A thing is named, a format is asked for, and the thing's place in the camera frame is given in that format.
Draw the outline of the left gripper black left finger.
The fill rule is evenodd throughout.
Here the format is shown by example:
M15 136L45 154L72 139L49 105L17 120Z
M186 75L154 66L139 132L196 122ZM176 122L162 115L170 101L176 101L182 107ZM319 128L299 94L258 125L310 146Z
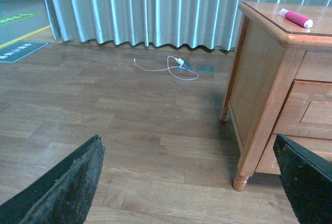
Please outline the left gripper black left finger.
M1 223L84 223L98 186L105 147L95 135L1 205Z

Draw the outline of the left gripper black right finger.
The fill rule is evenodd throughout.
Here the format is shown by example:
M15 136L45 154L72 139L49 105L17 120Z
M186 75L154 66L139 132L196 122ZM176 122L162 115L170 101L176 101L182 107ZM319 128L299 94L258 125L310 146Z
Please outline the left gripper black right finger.
M273 151L299 223L331 223L331 162L281 133Z

